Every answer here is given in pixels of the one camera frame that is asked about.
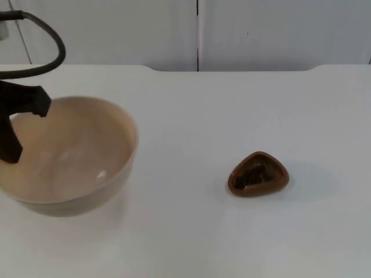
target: bowl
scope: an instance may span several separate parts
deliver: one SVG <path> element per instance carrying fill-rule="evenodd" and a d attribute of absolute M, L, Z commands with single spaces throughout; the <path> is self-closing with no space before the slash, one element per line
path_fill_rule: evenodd
<path fill-rule="evenodd" d="M 23 153 L 18 164 L 0 161 L 0 188 L 33 211 L 84 213 L 111 199 L 131 172 L 136 125 L 109 101 L 57 98 L 47 117 L 18 114 L 12 124 Z"/>

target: small dish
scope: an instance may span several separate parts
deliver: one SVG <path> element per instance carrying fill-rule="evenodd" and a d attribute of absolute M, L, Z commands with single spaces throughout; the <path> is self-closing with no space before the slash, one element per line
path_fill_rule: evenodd
<path fill-rule="evenodd" d="M 273 193 L 289 182 L 285 167 L 265 152 L 254 152 L 232 171 L 228 179 L 229 190 L 243 197 Z"/>

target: black cable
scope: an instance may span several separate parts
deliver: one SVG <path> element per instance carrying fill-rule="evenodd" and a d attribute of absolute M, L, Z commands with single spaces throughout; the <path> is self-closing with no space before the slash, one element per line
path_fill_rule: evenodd
<path fill-rule="evenodd" d="M 14 10 L 9 12 L 0 12 L 0 21 L 2 20 L 20 20 L 20 19 L 29 19 L 34 22 L 36 25 L 40 26 L 44 29 L 55 41 L 58 47 L 58 56 L 57 58 L 50 62 L 49 64 L 42 65 L 36 68 L 30 69 L 23 69 L 20 71 L 0 71 L 0 79 L 15 79 L 15 78 L 25 78 L 36 76 L 40 74 L 47 73 L 56 67 L 58 67 L 61 63 L 63 63 L 66 57 L 66 47 L 60 36 L 54 31 L 49 25 L 47 25 L 44 21 L 39 19 L 37 16 L 34 16 L 31 13 L 23 12 L 21 10 Z"/>

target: white table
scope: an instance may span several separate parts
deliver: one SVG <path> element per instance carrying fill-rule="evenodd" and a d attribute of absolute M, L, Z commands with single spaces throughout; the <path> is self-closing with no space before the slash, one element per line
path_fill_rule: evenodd
<path fill-rule="evenodd" d="M 0 277 L 370 277 L 371 67 L 64 65 L 18 82 L 120 104 L 139 149 L 126 188 L 91 213 L 50 218 L 0 195 Z M 256 150 L 290 184 L 230 195 L 230 171 Z"/>

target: white cabinet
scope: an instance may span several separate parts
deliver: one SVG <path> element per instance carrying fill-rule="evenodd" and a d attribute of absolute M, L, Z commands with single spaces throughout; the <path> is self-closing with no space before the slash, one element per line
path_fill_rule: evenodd
<path fill-rule="evenodd" d="M 370 0 L 199 0 L 200 70 L 368 64 Z"/>
<path fill-rule="evenodd" d="M 0 10 L 10 10 L 7 0 L 0 0 Z M 0 64 L 28 64 L 27 52 L 14 21 L 7 21 L 9 37 L 0 41 Z"/>
<path fill-rule="evenodd" d="M 68 64 L 141 64 L 164 71 L 197 68 L 195 0 L 12 0 L 15 9 L 51 25 L 67 47 Z M 34 64 L 56 56 L 33 23 L 21 30 Z"/>

